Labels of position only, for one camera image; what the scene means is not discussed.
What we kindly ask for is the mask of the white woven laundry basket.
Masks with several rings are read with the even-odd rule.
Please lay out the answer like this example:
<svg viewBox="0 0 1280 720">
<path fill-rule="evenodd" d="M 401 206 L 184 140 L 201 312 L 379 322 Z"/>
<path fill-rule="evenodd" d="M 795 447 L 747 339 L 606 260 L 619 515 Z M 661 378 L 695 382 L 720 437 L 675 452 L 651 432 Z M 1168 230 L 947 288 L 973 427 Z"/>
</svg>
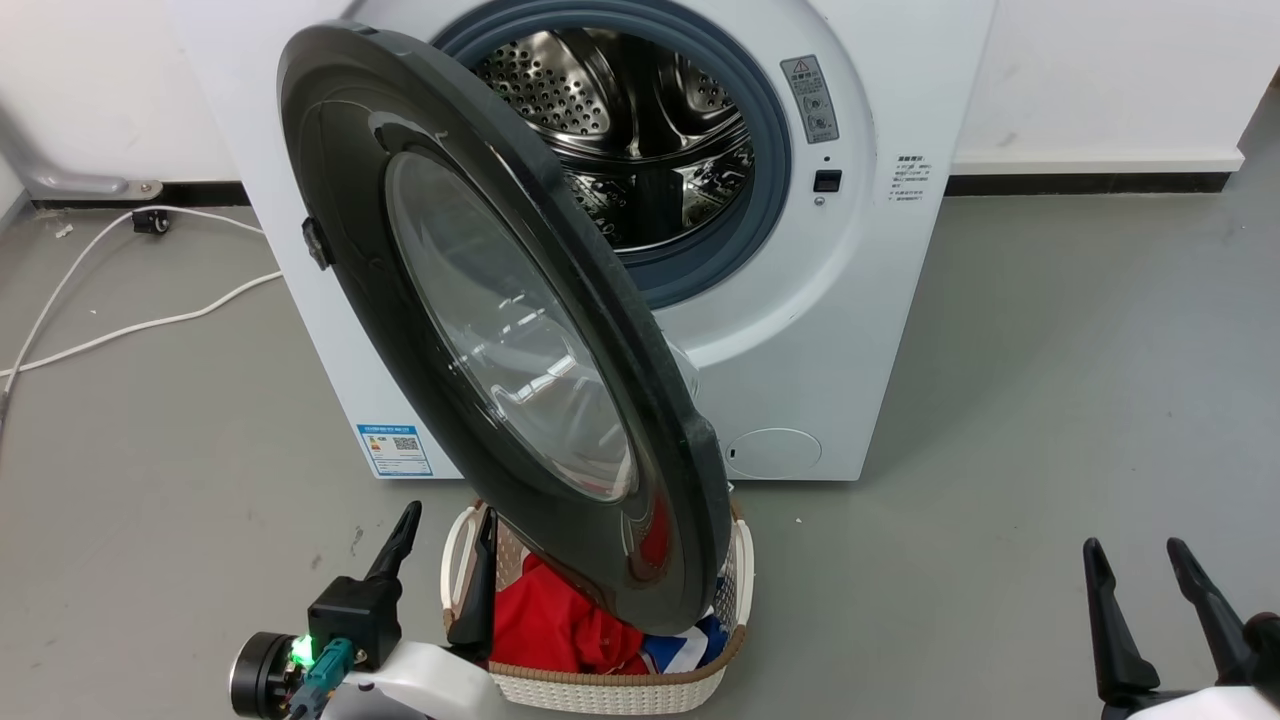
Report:
<svg viewBox="0 0 1280 720">
<path fill-rule="evenodd" d="M 730 501 L 733 525 L 730 552 L 721 569 L 709 618 L 718 626 L 708 637 L 707 664 L 686 673 L 653 673 L 645 676 L 618 676 L 581 673 L 552 673 L 511 664 L 492 662 L 503 696 L 529 707 L 571 714 L 611 716 L 655 716 L 684 714 L 703 706 L 723 680 L 748 637 L 755 585 L 753 536 L 740 503 Z M 488 506 L 480 498 L 467 505 L 454 519 L 445 539 L 440 562 L 440 602 L 443 626 L 451 630 L 461 616 L 461 606 L 471 587 L 476 565 L 475 539 Z"/>
</svg>

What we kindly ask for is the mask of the grey warning sticker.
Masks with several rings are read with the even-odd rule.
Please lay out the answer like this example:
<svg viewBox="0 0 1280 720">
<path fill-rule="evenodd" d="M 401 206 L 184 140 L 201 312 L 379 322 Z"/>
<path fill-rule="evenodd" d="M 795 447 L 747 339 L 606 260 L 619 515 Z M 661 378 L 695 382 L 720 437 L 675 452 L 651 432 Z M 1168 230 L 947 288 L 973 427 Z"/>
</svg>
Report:
<svg viewBox="0 0 1280 720">
<path fill-rule="evenodd" d="M 826 76 L 815 55 L 783 59 L 780 69 L 797 105 L 808 143 L 840 138 L 838 120 Z"/>
</svg>

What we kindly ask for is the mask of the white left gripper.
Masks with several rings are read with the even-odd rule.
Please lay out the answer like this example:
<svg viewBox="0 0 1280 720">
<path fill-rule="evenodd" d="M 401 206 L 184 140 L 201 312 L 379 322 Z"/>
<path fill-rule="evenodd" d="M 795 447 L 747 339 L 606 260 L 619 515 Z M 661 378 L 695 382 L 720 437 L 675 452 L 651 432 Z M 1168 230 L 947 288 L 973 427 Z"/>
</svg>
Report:
<svg viewBox="0 0 1280 720">
<path fill-rule="evenodd" d="M 397 580 L 410 556 L 422 515 L 411 501 L 365 575 Z M 470 543 L 466 592 L 453 611 L 451 648 L 492 648 L 497 594 L 498 518 L 485 507 Z M 438 644 L 399 643 L 374 673 L 352 673 L 319 720 L 509 720 L 511 703 L 490 673 Z"/>
</svg>

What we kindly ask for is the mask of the steel washing machine drum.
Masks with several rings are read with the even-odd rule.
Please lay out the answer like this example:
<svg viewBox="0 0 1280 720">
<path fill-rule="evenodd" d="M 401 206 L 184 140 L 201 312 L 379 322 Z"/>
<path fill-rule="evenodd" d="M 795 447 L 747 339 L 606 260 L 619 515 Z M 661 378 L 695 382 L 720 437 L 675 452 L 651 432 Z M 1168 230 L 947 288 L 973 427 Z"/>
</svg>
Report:
<svg viewBox="0 0 1280 720">
<path fill-rule="evenodd" d="M 657 251 L 703 231 L 753 177 L 753 142 L 726 88 L 653 41 L 540 31 L 490 50 L 472 72 L 558 156 L 616 252 Z"/>
</svg>

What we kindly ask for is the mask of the grey drain pipe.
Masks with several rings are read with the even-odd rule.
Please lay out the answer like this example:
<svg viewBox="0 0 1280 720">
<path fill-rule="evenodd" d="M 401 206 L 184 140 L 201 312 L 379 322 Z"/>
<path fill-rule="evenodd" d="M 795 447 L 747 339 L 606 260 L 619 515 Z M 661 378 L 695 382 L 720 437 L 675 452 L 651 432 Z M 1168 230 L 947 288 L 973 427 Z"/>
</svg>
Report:
<svg viewBox="0 0 1280 720">
<path fill-rule="evenodd" d="M 50 160 L 0 102 L 0 155 L 35 201 L 146 202 L 164 191 L 159 179 L 68 170 Z"/>
</svg>

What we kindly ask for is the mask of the dark round washing machine door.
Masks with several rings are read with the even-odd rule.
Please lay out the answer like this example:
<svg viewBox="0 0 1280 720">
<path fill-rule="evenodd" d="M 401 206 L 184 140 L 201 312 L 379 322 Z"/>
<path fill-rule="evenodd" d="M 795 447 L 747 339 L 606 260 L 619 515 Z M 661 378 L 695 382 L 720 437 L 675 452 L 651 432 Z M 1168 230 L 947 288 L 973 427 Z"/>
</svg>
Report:
<svg viewBox="0 0 1280 720">
<path fill-rule="evenodd" d="M 730 548 L 718 439 L 556 155 L 444 53 L 351 23 L 288 41 L 279 105 L 329 269 L 474 492 L 622 623 L 692 626 Z"/>
</svg>

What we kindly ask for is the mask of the blue and white garment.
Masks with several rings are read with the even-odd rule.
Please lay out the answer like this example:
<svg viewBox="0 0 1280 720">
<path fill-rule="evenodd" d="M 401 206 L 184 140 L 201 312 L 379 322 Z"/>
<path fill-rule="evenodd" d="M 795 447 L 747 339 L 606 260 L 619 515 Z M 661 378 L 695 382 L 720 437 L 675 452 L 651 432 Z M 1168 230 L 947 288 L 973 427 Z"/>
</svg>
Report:
<svg viewBox="0 0 1280 720">
<path fill-rule="evenodd" d="M 641 659 L 650 674 L 691 673 L 716 661 L 728 644 L 730 634 L 731 630 L 708 611 L 677 635 L 645 635 Z"/>
</svg>

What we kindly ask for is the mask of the grey-blue rubber door gasket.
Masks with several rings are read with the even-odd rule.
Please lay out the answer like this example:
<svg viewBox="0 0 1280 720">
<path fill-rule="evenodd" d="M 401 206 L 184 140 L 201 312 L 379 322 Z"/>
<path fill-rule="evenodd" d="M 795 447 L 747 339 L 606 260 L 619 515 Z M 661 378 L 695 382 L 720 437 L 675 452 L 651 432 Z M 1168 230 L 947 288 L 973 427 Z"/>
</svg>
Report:
<svg viewBox="0 0 1280 720">
<path fill-rule="evenodd" d="M 658 309 L 695 299 L 741 270 L 780 222 L 792 168 L 782 104 L 742 41 L 677 0 L 486 0 L 440 29 L 433 45 L 472 72 L 476 61 L 503 44 L 540 31 L 571 28 L 617 31 L 675 50 L 717 78 L 746 122 L 754 165 L 735 204 L 703 231 L 669 247 L 620 254 L 576 202 L 558 156 L 520 117 L 556 155 L 570 199 L 620 258 L 646 302 Z"/>
</svg>

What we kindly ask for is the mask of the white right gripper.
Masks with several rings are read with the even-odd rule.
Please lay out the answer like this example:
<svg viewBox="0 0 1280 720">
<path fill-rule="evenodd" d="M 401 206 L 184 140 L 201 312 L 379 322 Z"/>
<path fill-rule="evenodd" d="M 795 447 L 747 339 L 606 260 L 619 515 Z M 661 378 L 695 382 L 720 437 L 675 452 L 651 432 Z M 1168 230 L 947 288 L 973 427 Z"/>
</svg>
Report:
<svg viewBox="0 0 1280 720">
<path fill-rule="evenodd" d="M 1089 538 L 1083 568 L 1101 720 L 1280 720 L 1280 684 L 1248 685 L 1256 656 L 1243 620 L 1185 541 L 1169 538 L 1166 551 L 1179 591 L 1196 610 L 1217 685 L 1189 693 L 1156 691 L 1158 673 L 1137 648 L 1103 546 Z"/>
</svg>

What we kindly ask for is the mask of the black baseboard strip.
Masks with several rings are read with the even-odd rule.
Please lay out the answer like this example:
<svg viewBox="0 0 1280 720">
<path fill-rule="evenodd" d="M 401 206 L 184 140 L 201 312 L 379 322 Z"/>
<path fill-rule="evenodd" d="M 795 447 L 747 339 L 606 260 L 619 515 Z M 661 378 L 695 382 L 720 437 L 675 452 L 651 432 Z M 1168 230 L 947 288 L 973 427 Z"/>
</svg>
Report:
<svg viewBox="0 0 1280 720">
<path fill-rule="evenodd" d="M 1231 172 L 951 176 L 947 197 L 1220 193 Z"/>
<path fill-rule="evenodd" d="M 32 197 L 31 204 L 42 210 L 128 209 L 148 205 L 174 208 L 248 208 L 252 205 L 244 186 L 232 182 L 166 182 L 141 183 L 122 195 L 84 195 L 69 197 Z"/>
</svg>

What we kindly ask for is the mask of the blue energy label sticker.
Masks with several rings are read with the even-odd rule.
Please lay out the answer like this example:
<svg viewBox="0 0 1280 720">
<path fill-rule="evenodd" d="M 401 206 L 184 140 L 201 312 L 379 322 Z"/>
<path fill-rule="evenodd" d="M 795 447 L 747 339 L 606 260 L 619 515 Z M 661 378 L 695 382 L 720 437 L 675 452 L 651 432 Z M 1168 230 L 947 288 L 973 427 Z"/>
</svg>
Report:
<svg viewBox="0 0 1280 720">
<path fill-rule="evenodd" d="M 416 425 L 357 424 L 355 432 L 376 478 L 434 477 Z"/>
</svg>

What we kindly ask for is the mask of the round white filter cover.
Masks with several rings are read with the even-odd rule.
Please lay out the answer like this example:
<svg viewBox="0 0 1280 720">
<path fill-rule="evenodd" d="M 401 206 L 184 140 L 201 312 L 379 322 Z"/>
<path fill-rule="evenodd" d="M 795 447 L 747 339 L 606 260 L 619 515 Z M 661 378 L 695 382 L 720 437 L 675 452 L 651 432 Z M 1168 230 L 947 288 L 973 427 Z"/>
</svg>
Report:
<svg viewBox="0 0 1280 720">
<path fill-rule="evenodd" d="M 819 441 L 794 428 L 765 428 L 748 432 L 724 450 L 727 466 L 741 477 L 785 480 L 804 477 L 819 461 Z"/>
</svg>

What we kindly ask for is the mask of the red garment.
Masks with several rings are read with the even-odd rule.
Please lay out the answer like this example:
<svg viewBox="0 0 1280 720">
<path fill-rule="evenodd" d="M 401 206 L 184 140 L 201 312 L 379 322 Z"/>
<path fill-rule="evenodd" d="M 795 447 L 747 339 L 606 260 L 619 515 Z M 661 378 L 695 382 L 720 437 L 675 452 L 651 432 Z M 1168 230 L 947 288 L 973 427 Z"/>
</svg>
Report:
<svg viewBox="0 0 1280 720">
<path fill-rule="evenodd" d="M 520 578 L 495 596 L 490 661 L 549 673 L 646 675 L 644 639 L 530 553 Z"/>
</svg>

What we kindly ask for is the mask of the white washing machine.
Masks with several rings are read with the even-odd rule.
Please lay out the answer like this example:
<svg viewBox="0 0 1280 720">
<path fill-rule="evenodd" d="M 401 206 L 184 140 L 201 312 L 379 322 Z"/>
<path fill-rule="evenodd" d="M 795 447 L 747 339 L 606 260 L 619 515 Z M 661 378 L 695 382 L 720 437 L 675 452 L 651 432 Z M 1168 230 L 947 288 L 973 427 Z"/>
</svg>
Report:
<svg viewBox="0 0 1280 720">
<path fill-rule="evenodd" d="M 355 436 L 416 425 L 434 477 L 461 473 L 358 328 L 337 279 L 305 250 L 278 72 L 305 27 L 348 18 L 433 45 L 486 0 L 165 0 L 241 181 Z M 744 42 L 788 123 L 792 168 L 777 227 L 727 281 L 655 318 L 698 372 L 699 411 L 724 454 L 794 428 L 820 461 L 786 480 L 856 480 L 884 398 L 998 0 L 677 0 Z M 808 143 L 780 63 L 815 55 L 840 138 Z M 934 163 L 923 202 L 888 202 L 899 154 Z M 814 193 L 818 169 L 844 172 Z"/>
</svg>

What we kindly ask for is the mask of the small printed text label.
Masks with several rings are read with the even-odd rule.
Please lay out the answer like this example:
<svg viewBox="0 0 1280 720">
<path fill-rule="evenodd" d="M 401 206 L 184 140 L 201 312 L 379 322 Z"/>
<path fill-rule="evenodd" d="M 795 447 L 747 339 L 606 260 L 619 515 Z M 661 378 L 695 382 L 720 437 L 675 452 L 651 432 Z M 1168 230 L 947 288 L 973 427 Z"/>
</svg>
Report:
<svg viewBox="0 0 1280 720">
<path fill-rule="evenodd" d="M 899 154 L 893 159 L 886 190 L 888 202 L 923 202 L 931 195 L 934 163 L 920 154 Z"/>
</svg>

